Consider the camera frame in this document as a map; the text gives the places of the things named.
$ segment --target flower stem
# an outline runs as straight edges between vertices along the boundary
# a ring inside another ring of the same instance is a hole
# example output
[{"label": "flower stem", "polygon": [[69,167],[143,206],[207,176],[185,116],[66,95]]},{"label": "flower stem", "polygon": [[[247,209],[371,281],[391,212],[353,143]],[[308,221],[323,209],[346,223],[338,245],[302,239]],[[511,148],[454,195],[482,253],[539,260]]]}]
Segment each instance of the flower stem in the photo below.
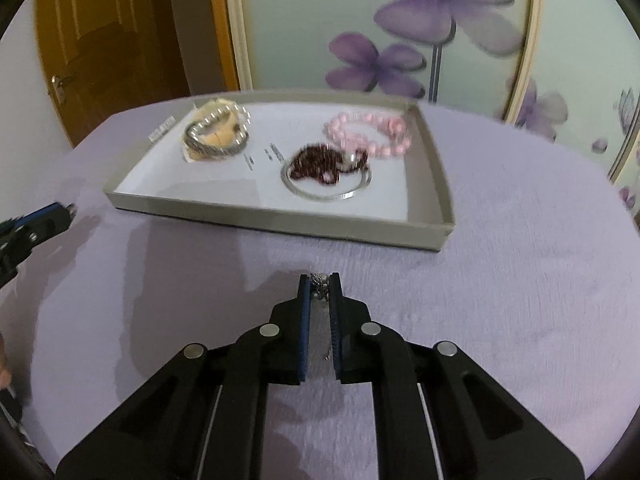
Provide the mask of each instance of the flower stem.
[{"label": "flower stem", "polygon": [[440,85],[440,66],[442,64],[442,45],[433,47],[431,56],[431,80],[429,82],[429,102],[438,101],[438,86]]}]

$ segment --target round table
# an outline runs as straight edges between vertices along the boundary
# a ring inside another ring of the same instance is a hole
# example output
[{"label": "round table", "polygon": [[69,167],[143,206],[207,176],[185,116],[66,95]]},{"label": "round table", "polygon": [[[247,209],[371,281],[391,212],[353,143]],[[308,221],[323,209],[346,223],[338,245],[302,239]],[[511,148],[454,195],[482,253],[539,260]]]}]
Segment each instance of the round table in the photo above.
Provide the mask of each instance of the round table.
[{"label": "round table", "polygon": [[[340,272],[345,295],[408,341],[456,342],[587,475],[610,453],[640,398],[640,239],[592,163],[425,105],[458,223],[440,253],[113,208],[101,190],[122,151],[183,107],[111,117],[34,194],[34,208],[79,209],[0,306],[25,427],[51,466],[184,345],[234,342],[310,271]],[[307,382],[270,389],[266,480],[377,478],[370,388],[334,380],[323,316],[312,313]]]}]

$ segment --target wooden door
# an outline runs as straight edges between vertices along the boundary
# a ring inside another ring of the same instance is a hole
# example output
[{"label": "wooden door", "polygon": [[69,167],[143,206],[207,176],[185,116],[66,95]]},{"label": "wooden door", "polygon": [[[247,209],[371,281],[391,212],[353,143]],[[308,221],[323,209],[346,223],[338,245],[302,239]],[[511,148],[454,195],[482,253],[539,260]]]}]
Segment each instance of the wooden door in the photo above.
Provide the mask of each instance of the wooden door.
[{"label": "wooden door", "polygon": [[189,94],[171,0],[36,0],[36,31],[74,146],[114,113]]}]

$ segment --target white wall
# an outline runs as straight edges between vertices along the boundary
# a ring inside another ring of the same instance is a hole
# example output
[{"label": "white wall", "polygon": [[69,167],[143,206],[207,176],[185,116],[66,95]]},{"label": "white wall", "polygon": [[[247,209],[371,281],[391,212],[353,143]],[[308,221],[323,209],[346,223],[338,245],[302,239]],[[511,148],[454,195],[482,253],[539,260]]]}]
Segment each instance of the white wall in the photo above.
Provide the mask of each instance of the white wall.
[{"label": "white wall", "polygon": [[44,82],[34,29],[35,0],[25,0],[0,40],[0,221],[23,215],[31,186],[71,151]]}]

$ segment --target wall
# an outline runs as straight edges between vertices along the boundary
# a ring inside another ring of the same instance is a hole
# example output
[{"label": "wall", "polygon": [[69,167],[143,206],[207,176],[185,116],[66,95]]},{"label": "wall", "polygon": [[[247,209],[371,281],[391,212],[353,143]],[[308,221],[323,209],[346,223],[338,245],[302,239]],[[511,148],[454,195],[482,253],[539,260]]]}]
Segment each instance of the wall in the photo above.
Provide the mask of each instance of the wall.
[{"label": "wall", "polygon": [[180,54],[191,95],[223,92],[211,0],[171,0]]},{"label": "wall", "polygon": [[27,213],[43,169],[71,151],[47,95],[34,3],[25,0],[0,40],[0,220]]}]

